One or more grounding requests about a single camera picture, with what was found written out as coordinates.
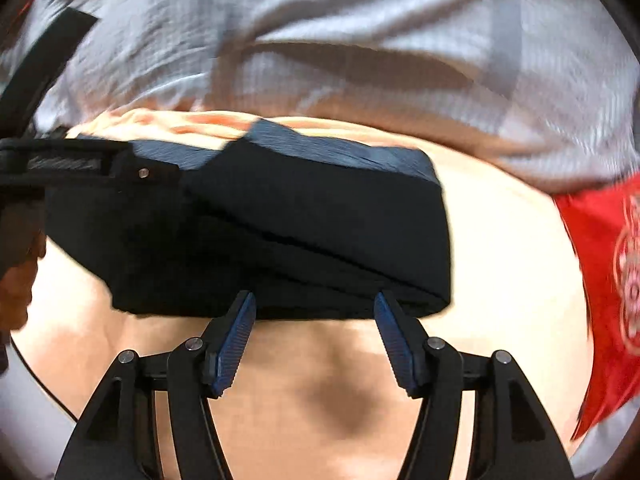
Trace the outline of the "person's left hand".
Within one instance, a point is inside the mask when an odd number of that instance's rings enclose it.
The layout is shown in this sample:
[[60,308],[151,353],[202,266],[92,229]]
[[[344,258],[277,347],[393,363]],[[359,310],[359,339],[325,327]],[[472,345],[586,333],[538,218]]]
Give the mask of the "person's left hand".
[[1,330],[28,319],[39,261],[47,252],[43,200],[6,204],[1,211]]

